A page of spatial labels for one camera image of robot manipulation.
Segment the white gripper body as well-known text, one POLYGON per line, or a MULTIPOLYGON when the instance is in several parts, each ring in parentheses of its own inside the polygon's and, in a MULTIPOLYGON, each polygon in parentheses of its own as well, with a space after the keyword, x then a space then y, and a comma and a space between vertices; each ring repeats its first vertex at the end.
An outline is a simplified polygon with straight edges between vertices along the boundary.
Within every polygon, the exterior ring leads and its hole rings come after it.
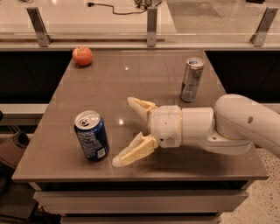
POLYGON ((161 106, 150 112, 149 132, 162 148, 176 148, 181 145, 181 109, 179 106, 161 106))

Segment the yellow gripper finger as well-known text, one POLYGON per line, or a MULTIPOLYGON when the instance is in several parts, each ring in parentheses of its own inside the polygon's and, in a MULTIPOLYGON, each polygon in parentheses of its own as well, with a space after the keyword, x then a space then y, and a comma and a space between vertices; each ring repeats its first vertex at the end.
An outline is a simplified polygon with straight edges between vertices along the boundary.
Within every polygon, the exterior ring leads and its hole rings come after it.
POLYGON ((148 157, 157 147, 158 141, 154 136, 144 136, 140 132, 125 149, 113 158, 112 165, 123 167, 133 164, 137 160, 148 157))
POLYGON ((148 121, 150 112, 157 108, 155 103, 151 101, 139 100, 135 97, 129 97, 127 101, 134 111, 138 113, 140 117, 146 122, 148 121))

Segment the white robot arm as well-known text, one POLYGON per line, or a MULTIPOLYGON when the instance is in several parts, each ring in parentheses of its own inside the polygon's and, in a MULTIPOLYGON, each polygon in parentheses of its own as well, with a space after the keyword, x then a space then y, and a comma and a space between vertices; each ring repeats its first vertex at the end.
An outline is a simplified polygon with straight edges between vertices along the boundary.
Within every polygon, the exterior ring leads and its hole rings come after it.
POLYGON ((213 108, 156 106, 134 97, 128 104, 147 122, 149 134, 138 133, 113 158, 123 167, 148 157, 158 147, 198 147, 224 155, 240 155, 257 144, 280 158, 280 115, 238 94, 225 94, 213 108))

